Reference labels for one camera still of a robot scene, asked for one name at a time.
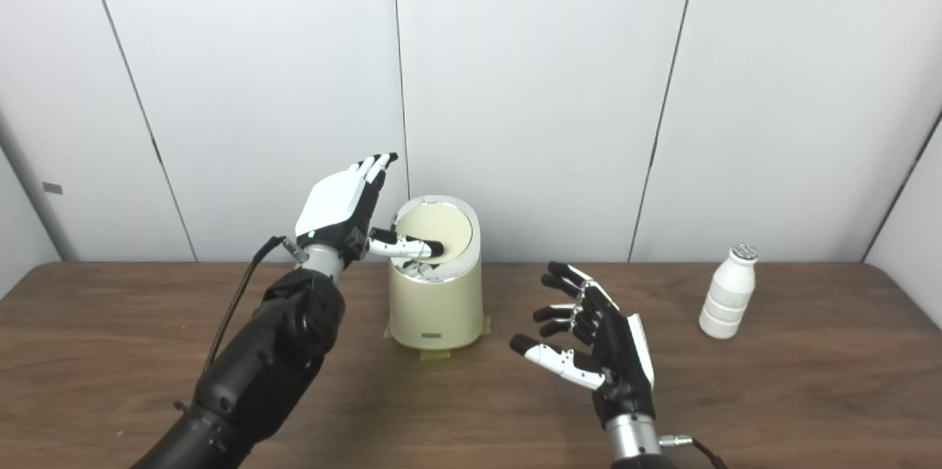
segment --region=black cable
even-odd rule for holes
[[[698,442],[696,438],[692,438],[692,440],[693,446],[695,446],[697,449],[700,449],[700,452],[704,453],[704,455],[709,458],[709,462],[713,464],[713,467],[716,467],[716,469],[729,469],[726,466],[726,463],[723,462],[723,459],[713,454],[713,451],[709,450],[706,445]]]
[[[249,263],[249,267],[245,269],[245,274],[242,275],[242,281],[239,282],[238,288],[235,289],[235,295],[233,295],[233,300],[229,303],[229,308],[226,309],[226,314],[222,316],[219,329],[216,331],[216,338],[213,339],[213,344],[209,346],[209,355],[206,356],[206,364],[202,365],[202,371],[208,370],[209,366],[216,360],[216,353],[219,352],[219,345],[222,343],[222,335],[225,335],[226,328],[229,327],[229,322],[232,321],[233,314],[236,312],[236,307],[238,307],[238,302],[242,299],[242,295],[245,294],[245,289],[249,286],[249,280],[252,279],[255,268],[262,262],[265,255],[268,255],[277,245],[282,244],[282,241],[285,241],[285,236],[273,236],[262,245],[262,248],[259,248],[258,251],[255,252],[255,255],[252,257],[252,262]]]

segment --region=cream trash can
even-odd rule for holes
[[[408,348],[461,348],[481,335],[481,226],[465,201],[435,194],[406,202],[393,219],[400,235],[440,241],[426,260],[390,258],[389,332]]]

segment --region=black fingertip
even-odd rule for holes
[[[533,339],[527,335],[516,334],[511,338],[511,349],[521,356],[527,355],[527,352],[537,345],[539,345],[538,339]]]
[[[533,311],[533,321],[534,322],[547,322],[556,318],[556,309],[552,307],[538,308],[536,311]]]
[[[544,274],[539,278],[539,282],[544,284],[545,287],[551,287],[553,289],[562,288],[562,278],[558,275]]]
[[[539,335],[548,338],[565,331],[569,331],[569,322],[549,322],[539,328]]]
[[[380,243],[386,244],[396,244],[400,237],[394,231],[383,230],[383,228],[373,228],[369,232],[369,236],[376,239]]]
[[[431,257],[437,258],[438,255],[445,253],[445,245],[438,241],[425,241],[425,244],[431,248]]]
[[[559,261],[549,261],[549,264],[546,265],[546,268],[549,269],[549,272],[555,275],[568,275],[569,274],[569,265],[564,262]]]

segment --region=plastic bottle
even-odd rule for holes
[[[749,244],[730,248],[729,257],[713,273],[713,282],[700,312],[700,329],[705,334],[728,339],[739,331],[749,298],[756,288],[754,265],[757,259],[756,248]]]

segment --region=panel seam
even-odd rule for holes
[[[909,171],[906,172],[906,176],[902,178],[902,183],[899,184],[899,189],[896,190],[896,194],[893,195],[893,200],[890,201],[889,207],[886,208],[886,213],[882,217],[876,232],[874,232],[874,237],[871,239],[871,243],[869,243],[867,245],[867,249],[864,250],[864,257],[860,259],[860,262],[866,262],[867,257],[871,254],[871,250],[874,248],[877,238],[880,237],[880,233],[886,226],[886,221],[889,220],[889,216],[893,213],[893,210],[899,201],[899,197],[902,196],[902,191],[905,190],[906,184],[909,183],[909,179],[913,176],[913,172],[916,170],[916,165],[918,165],[919,161],[922,160],[922,155],[926,152],[926,148],[929,146],[929,141],[932,140],[932,135],[934,135],[935,130],[938,129],[940,121],[942,121],[942,111],[940,111],[938,116],[935,117],[935,123],[932,123],[931,129],[929,129],[929,134],[926,136],[926,139],[922,141],[922,147],[919,147],[919,151],[916,153],[916,159],[913,160],[912,164],[910,164]]]
[[[677,51],[680,49],[680,38],[684,34],[684,23],[687,20],[687,7],[690,6],[690,0],[684,0],[684,9],[680,14],[680,26],[677,27],[677,39],[673,43],[673,56],[670,57],[670,69],[667,72],[667,84],[664,86],[664,97],[662,103],[660,103],[660,114],[657,116],[657,127],[654,133],[654,143],[651,146],[651,157],[648,161],[647,173],[645,174],[645,185],[642,187],[642,197],[638,203],[638,216],[635,218],[635,228],[634,232],[631,235],[631,247],[628,249],[628,261],[631,262],[631,257],[635,252],[635,241],[638,240],[638,227],[642,221],[642,210],[645,207],[645,197],[647,197],[647,187],[648,181],[651,179],[651,169],[654,167],[654,158],[657,153],[657,140],[660,138],[660,127],[664,121],[664,109],[667,107],[667,97],[670,93],[670,84],[673,80],[673,67],[677,63]]]
[[[111,34],[114,36],[115,44],[118,46],[118,53],[121,54],[121,61],[124,63],[124,70],[127,71],[128,79],[131,81],[131,89],[134,91],[134,97],[138,101],[138,109],[141,109],[141,116],[144,117],[144,126],[147,127],[147,134],[151,137],[151,143],[154,144],[154,151],[157,156],[157,163],[160,164],[160,170],[164,174],[164,180],[167,183],[167,188],[171,192],[171,199],[174,200],[174,208],[176,210],[177,216],[180,218],[180,225],[183,227],[184,235],[186,236],[186,244],[189,245],[189,251],[193,256],[193,261],[199,262],[199,258],[196,257],[196,249],[193,247],[193,240],[189,236],[189,229],[186,227],[186,221],[183,218],[183,214],[180,211],[180,202],[177,200],[176,193],[174,191],[174,185],[171,184],[171,178],[167,174],[167,166],[164,165],[164,161],[160,156],[160,150],[157,148],[157,140],[154,137],[154,130],[151,128],[151,121],[147,117],[147,110],[144,109],[144,103],[141,101],[141,92],[138,90],[138,83],[134,79],[134,74],[131,72],[131,65],[127,62],[127,53],[124,52],[124,46],[121,44],[121,37],[118,36],[118,30],[115,28],[114,18],[111,16],[111,9],[108,8],[107,0],[101,0],[102,7],[105,9],[105,16],[108,19],[108,26],[111,26]]]
[[[406,198],[411,200],[411,178],[409,173],[409,127],[406,124],[406,92],[403,79],[403,36],[400,34],[400,0],[393,0],[396,7],[396,50],[400,64],[400,103],[403,104],[403,156],[406,163]]]

